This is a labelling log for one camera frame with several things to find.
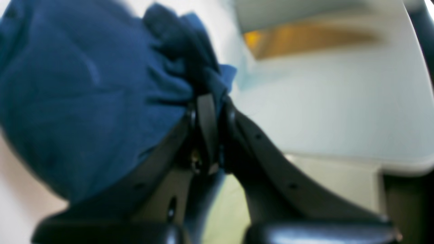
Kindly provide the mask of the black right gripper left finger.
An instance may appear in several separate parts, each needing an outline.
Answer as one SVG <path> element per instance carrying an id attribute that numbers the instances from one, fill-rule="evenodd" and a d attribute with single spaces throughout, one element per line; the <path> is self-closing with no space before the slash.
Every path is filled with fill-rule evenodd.
<path id="1" fill-rule="evenodd" d="M 198 96 L 150 156 L 108 189 L 37 226 L 33 244 L 187 244 L 191 181 L 217 173 L 212 95 Z"/>

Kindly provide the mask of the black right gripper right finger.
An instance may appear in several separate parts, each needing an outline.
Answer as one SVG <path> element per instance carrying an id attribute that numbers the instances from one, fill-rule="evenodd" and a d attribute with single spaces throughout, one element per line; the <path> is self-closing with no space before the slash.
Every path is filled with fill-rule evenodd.
<path id="1" fill-rule="evenodd" d="M 244 244 L 397 244 L 387 217 L 332 193 L 291 163 L 227 98 L 220 115 L 224 167 L 244 189 Z"/>

